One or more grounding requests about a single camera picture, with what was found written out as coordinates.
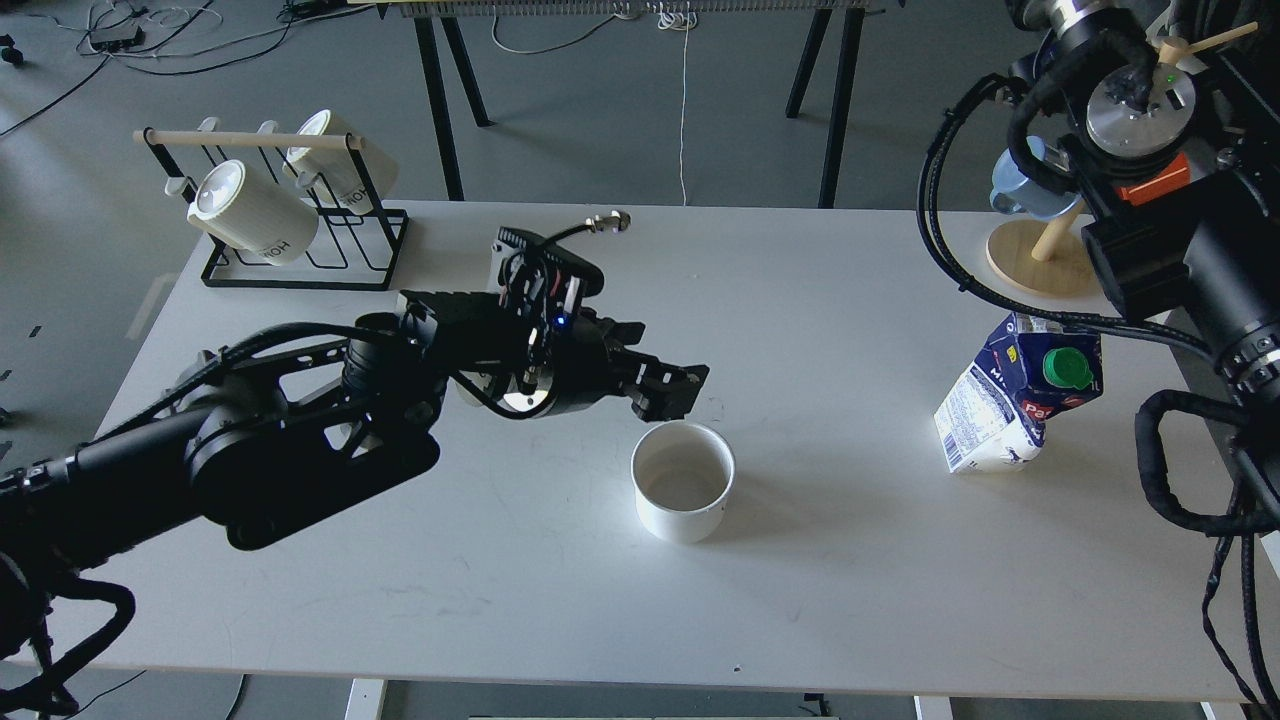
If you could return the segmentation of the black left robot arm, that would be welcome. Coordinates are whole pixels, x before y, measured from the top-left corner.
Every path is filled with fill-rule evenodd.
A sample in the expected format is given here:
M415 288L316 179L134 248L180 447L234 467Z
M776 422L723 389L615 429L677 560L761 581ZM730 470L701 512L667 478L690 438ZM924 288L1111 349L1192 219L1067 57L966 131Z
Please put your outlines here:
M136 612L124 585L84 578L205 518L242 551L268 547L406 480L440 457L431 429L449 383L509 420L627 398L643 421L684 419L710 370L636 350L645 327L585 300L602 270L500 228L493 291L412 291L352 325L292 322L204 351L173 388L76 451L3 478L3 656L37 674L3 711L70 717L67 682Z

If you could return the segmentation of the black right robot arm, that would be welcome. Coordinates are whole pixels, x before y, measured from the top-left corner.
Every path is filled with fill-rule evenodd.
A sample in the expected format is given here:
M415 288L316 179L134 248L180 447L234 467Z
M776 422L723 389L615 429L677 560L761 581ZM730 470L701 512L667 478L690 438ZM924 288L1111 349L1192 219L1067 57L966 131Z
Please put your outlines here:
M1158 58L1120 1L1009 1L1010 20L1043 32L1048 56L1012 76L979 78L950 109L925 152L916 223L934 264L963 291L1009 311L1194 354L1228 400L1162 389L1135 414L1148 505L1166 521L1240 550L1245 646L1254 682L1238 682L1266 717L1277 688L1261 647L1256 543L1277 532L1277 96L1228 47L1198 72ZM1111 316L1033 307L986 286L952 255L937 195L946 156L979 102L1009 92L1014 174L1053 201L1082 200L1082 232ZM1176 411L1235 430L1228 510L1184 507L1169 483L1160 434Z

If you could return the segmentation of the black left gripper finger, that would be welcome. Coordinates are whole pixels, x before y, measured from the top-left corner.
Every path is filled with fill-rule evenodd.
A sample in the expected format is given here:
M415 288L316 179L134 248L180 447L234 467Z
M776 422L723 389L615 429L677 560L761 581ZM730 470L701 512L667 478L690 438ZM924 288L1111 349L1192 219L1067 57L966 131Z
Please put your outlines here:
M627 350L626 357L631 363L635 363L634 379L625 391L627 397L630 387L640 384L645 380L662 384L671 384L682 380L700 382L703 389L705 382L710 375L710 368L707 364L675 365L659 360L659 357L655 355L644 354L635 350Z
M672 421L692 411L700 392L700 382L662 384L645 380L628 388L628 398L632 413L641 421Z

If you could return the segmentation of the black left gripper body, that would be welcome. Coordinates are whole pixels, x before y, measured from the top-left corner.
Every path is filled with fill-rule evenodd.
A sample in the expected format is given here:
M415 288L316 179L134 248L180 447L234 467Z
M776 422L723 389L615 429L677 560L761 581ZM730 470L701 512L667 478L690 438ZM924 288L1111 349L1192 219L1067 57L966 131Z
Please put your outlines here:
M603 270L561 241L502 227L493 243L490 290L502 311L521 323L518 356L499 366L457 372L466 400L508 419L585 409L605 396L631 397L652 359L631 347L640 323L599 316L585 300L604 288Z

